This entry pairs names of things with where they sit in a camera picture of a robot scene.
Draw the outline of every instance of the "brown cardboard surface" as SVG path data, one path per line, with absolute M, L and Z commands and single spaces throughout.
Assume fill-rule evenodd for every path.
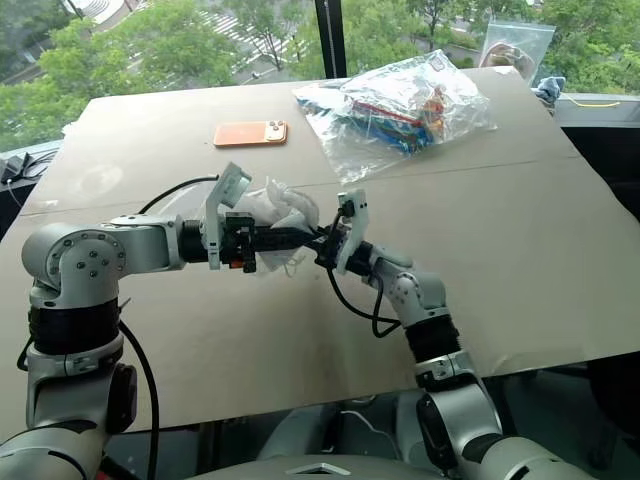
M 367 240 L 407 253 L 442 275 L 462 342 L 482 375 L 637 350 L 640 227 L 521 81 L 492 71 L 473 74 L 495 103 L 500 128 L 443 146 L 429 159 L 407 162 L 360 183 L 370 207 Z M 269 87 L 288 97 L 291 86 Z M 267 86 L 260 88 L 267 91 Z M 133 212 L 162 188 L 217 171 L 227 160 L 252 173 L 257 187 L 267 174 L 306 185 L 301 190 L 317 201 L 324 223 L 331 220 L 342 188 L 317 147 L 304 145 L 305 138 L 313 140 L 311 130 L 310 135 L 294 135 L 308 128 L 302 117 L 292 127 L 291 148 L 280 150 L 281 155 L 273 153 L 278 149 L 252 151 L 247 157 L 238 151 L 228 158 L 216 157 L 219 168 L 203 169 L 213 147 L 196 141 L 213 130 L 199 129 L 197 122 L 189 128 L 181 125 L 199 115 L 204 118 L 192 112 L 211 92 L 160 94 L 177 99 L 167 101 L 170 113 L 161 120 L 162 109 L 153 107 L 153 95 L 92 102 L 65 142 L 64 161 L 56 162 L 35 200 L 29 201 L 31 210 L 37 210 L 39 202 L 55 194 L 61 200 L 54 207 L 66 210 L 22 215 L 6 235 L 0 245 L 0 378 L 5 387 L 0 438 L 24 426 L 26 376 L 15 369 L 15 359 L 26 338 L 31 281 L 19 254 L 38 226 L 100 222 Z M 187 101 L 192 94 L 202 96 L 201 102 Z M 230 97 L 216 97 L 227 105 L 216 104 L 225 121 L 234 115 L 240 118 L 231 109 Z M 149 103 L 146 114 L 140 101 Z M 253 118 L 278 118 L 278 106 L 270 108 L 268 113 L 254 112 Z M 129 116 L 136 121 L 123 120 Z M 135 129 L 144 122 L 153 128 Z M 172 141 L 182 149 L 192 145 L 192 155 L 179 156 L 181 149 L 173 149 L 164 138 L 168 135 L 158 134 L 157 127 L 169 123 L 172 127 L 166 131 L 173 132 Z M 99 140 L 100 125 L 111 136 L 121 135 L 116 135 L 110 152 L 105 152 L 109 135 Z M 98 140 L 102 148 L 89 148 Z M 157 168 L 150 166 L 148 149 L 153 150 Z M 78 172 L 91 168 L 83 157 L 90 152 L 99 152 L 97 165 L 111 162 L 109 168 L 121 171 L 104 191 L 107 173 L 98 175 L 95 184 L 87 183 L 81 190 L 89 208 L 79 208 L 73 185 L 84 181 Z M 70 168 L 72 156 L 78 159 L 78 172 Z M 413 386 L 412 359 L 401 332 L 375 339 L 369 322 L 354 317 L 336 300 L 325 273 L 313 264 L 312 252 L 300 251 L 298 256 L 304 260 L 290 271 L 293 278 L 283 270 L 260 276 L 210 272 L 195 265 L 121 282 L 121 299 L 133 298 L 123 317 L 154 368 L 163 426 Z M 359 279 L 339 280 L 356 305 L 372 307 L 374 293 Z M 125 358 L 137 364 L 129 351 Z M 139 384 L 135 428 L 141 429 L 150 422 L 144 381 Z

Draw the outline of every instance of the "smartphone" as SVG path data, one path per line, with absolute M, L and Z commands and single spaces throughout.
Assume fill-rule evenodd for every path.
M 216 129 L 213 144 L 216 147 L 240 147 L 244 145 L 282 145 L 287 141 L 287 122 L 225 123 Z

